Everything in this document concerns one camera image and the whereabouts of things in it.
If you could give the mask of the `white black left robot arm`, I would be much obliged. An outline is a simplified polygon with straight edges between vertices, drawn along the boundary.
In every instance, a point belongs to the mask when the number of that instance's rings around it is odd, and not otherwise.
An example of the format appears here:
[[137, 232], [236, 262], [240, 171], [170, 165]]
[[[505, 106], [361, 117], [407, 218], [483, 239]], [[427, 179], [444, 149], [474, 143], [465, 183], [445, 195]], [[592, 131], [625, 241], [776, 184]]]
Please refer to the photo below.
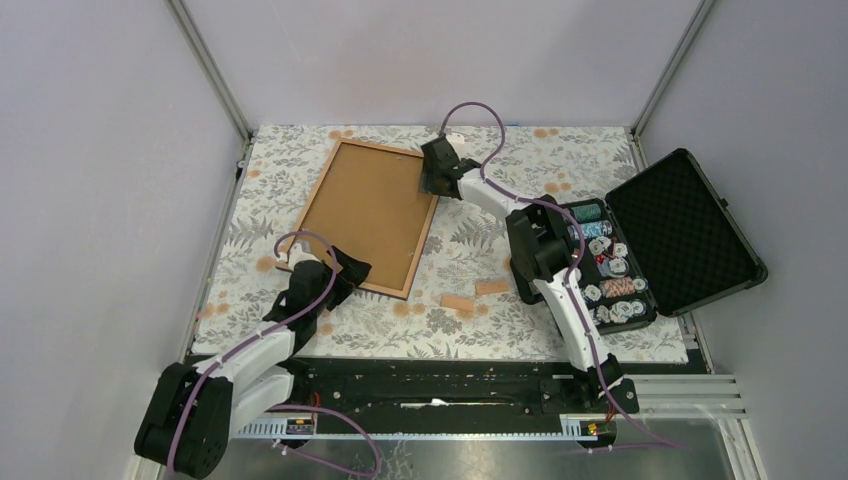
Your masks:
[[204, 479], [233, 436], [261, 413], [307, 404], [308, 381], [282, 364], [312, 338], [320, 314], [338, 307], [372, 269], [337, 247], [329, 253], [325, 262], [292, 246], [288, 286], [253, 333], [222, 354], [162, 371], [135, 436], [136, 455]]

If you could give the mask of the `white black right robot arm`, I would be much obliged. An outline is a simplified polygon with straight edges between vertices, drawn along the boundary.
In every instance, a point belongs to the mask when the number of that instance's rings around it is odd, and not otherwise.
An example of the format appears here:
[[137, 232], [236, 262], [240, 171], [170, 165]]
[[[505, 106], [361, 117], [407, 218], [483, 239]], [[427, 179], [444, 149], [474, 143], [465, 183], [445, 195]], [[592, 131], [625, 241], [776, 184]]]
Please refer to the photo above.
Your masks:
[[530, 199], [498, 185], [484, 166], [459, 157], [444, 135], [421, 146], [424, 192], [476, 205], [504, 222], [510, 265], [522, 298], [544, 302], [565, 342], [574, 376], [575, 402], [597, 412], [613, 398], [623, 371], [590, 319], [577, 280], [578, 259], [569, 246], [572, 219], [552, 197]]

